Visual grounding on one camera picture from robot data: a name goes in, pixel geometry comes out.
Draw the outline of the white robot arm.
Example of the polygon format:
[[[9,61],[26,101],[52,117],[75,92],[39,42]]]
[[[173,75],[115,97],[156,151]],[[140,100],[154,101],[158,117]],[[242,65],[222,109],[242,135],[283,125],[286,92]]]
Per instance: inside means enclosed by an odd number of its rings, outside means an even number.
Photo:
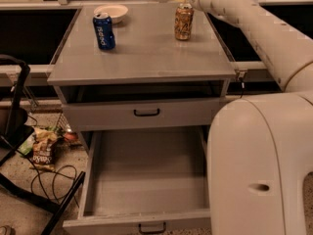
[[[239,28],[280,86],[215,116],[207,141],[212,235],[306,235],[313,171],[313,40],[257,0],[174,0]]]

